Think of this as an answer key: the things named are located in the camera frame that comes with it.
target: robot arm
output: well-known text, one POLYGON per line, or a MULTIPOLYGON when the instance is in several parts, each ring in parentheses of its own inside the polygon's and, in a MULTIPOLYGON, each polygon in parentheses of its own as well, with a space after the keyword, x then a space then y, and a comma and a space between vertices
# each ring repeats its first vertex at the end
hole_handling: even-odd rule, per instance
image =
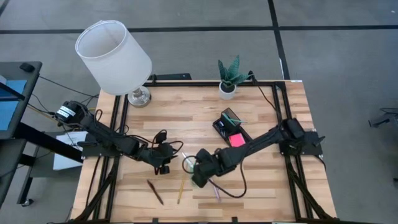
POLYGON ((117 150, 135 161, 143 161, 155 168, 161 168, 160 174, 169 173, 169 168, 164 165, 176 157, 174 155, 176 150, 169 143, 164 142, 167 137, 166 132, 160 132, 155 139, 155 143, 159 145, 150 148, 147 141, 117 133, 100 123, 85 105, 77 101, 64 102, 55 113, 55 119, 60 123, 59 125, 64 124, 70 128, 84 129, 96 139, 96 142, 78 142, 78 145, 99 144, 103 148, 117 150))
POLYGON ((197 163, 193 169, 192 180, 197 186, 204 187, 210 177, 214 175, 219 177, 235 170, 246 156, 275 143, 284 142, 292 148, 308 147, 308 145, 316 147, 323 139, 308 142, 304 137, 305 131, 296 119, 285 119, 280 125, 242 146, 217 149, 213 155, 206 149, 200 149, 196 154, 197 163))

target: silver lamp base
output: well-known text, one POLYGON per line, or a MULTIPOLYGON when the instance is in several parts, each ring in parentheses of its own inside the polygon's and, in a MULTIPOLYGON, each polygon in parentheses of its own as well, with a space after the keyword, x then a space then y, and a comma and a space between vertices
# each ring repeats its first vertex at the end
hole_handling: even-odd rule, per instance
POLYGON ((148 88, 141 86, 140 88, 134 90, 132 93, 129 93, 128 99, 129 102, 137 108, 145 107, 150 102, 149 90, 148 88))

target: white pot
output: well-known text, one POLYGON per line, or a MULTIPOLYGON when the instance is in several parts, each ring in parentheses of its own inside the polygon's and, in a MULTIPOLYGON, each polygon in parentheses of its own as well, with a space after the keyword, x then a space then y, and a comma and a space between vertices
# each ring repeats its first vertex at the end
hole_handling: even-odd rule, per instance
POLYGON ((220 97, 221 97, 222 99, 224 99, 224 100, 230 100, 230 99, 232 99, 232 98, 234 97, 234 95, 235 95, 235 92, 236 92, 236 85, 235 85, 234 91, 232 91, 231 93, 226 93, 226 92, 224 92, 224 91, 221 89, 221 85, 222 85, 222 84, 223 84, 223 83, 220 82, 220 84, 218 85, 218 93, 219 93, 220 97))

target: table lamp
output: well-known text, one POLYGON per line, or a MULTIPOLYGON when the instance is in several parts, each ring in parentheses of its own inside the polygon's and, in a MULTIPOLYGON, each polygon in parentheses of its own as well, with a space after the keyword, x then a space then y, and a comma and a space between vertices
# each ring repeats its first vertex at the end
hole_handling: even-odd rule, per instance
POLYGON ((76 53, 99 86, 112 95, 128 94, 135 107, 150 102, 142 86, 152 72, 152 61, 119 21, 99 21, 80 34, 76 53))

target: black desk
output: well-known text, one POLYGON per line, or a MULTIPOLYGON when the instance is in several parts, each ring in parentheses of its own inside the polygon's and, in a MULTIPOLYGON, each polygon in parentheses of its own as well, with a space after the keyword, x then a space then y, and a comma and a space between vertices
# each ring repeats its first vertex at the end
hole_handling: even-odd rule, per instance
POLYGON ((24 91, 22 92, 25 100, 20 100, 18 102, 8 129, 0 131, 0 176, 7 173, 4 177, 0 177, 0 206, 7 195, 8 188, 18 164, 30 166, 29 175, 25 179, 17 203, 24 204, 26 201, 26 196, 32 182, 30 170, 36 160, 36 152, 34 156, 23 154, 27 141, 69 159, 73 159, 74 161, 83 162, 81 159, 81 151, 78 149, 60 142, 21 122, 42 67, 41 62, 26 62, 35 67, 35 70, 33 72, 25 72, 19 68, 22 63, 23 62, 0 62, 0 74, 7 80, 27 80, 24 91))

